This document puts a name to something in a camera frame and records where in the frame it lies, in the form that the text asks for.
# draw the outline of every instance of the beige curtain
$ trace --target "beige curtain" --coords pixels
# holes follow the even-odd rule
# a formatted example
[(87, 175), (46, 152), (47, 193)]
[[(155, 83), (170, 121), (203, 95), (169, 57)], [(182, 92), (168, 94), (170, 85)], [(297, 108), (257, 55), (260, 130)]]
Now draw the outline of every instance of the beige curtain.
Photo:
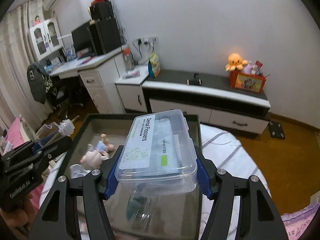
[(27, 79), (27, 68), (36, 61), (28, 32), (37, 15), (44, 20), (42, 0), (24, 3), (0, 22), (0, 117), (7, 126), (21, 114), (37, 129), (51, 112), (48, 104), (34, 101)]

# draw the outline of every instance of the silver screw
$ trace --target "silver screw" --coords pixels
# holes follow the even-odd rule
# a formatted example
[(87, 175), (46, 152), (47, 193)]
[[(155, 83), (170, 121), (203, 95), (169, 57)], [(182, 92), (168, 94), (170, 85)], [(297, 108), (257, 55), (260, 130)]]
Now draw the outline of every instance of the silver screw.
[(66, 176), (63, 176), (63, 175), (58, 178), (59, 182), (64, 182), (65, 180), (66, 180)]
[(224, 175), (224, 174), (226, 174), (226, 170), (225, 169), (217, 169), (217, 173), (220, 175)]
[(251, 176), (250, 178), (253, 182), (259, 181), (259, 178), (256, 175)]
[(93, 176), (97, 176), (97, 175), (100, 174), (100, 170), (94, 169), (94, 170), (91, 171), (91, 174), (92, 174)]

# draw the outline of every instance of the red basket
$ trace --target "red basket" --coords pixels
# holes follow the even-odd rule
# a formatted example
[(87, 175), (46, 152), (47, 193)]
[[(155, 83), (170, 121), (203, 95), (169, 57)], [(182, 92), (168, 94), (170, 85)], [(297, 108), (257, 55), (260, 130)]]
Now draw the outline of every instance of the red basket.
[(242, 73), (241, 71), (231, 71), (229, 79), (232, 88), (239, 88), (256, 93), (263, 91), (263, 86), (266, 82), (266, 78), (263, 75), (250, 75)]

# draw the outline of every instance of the white wall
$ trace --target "white wall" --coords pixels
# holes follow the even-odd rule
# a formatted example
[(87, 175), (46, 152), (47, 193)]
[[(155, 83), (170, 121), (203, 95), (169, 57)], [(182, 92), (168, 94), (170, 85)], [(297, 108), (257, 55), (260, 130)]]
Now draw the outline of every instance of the white wall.
[[(60, 1), (62, 35), (89, 19), (89, 2)], [(320, 31), (300, 0), (114, 2), (128, 41), (159, 36), (163, 68), (227, 75), (232, 52), (260, 60), (271, 110), (320, 128)]]

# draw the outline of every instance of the computer monitor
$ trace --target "computer monitor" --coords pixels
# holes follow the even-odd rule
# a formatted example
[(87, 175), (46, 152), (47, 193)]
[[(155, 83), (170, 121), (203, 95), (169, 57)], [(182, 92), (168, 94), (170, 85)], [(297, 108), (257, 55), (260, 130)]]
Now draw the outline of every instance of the computer monitor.
[(73, 39), (73, 46), (75, 51), (81, 51), (82, 49), (90, 48), (91, 53), (93, 54), (93, 47), (91, 44), (90, 33), (88, 27), (90, 26), (90, 21), (85, 22), (75, 30), (71, 32)]

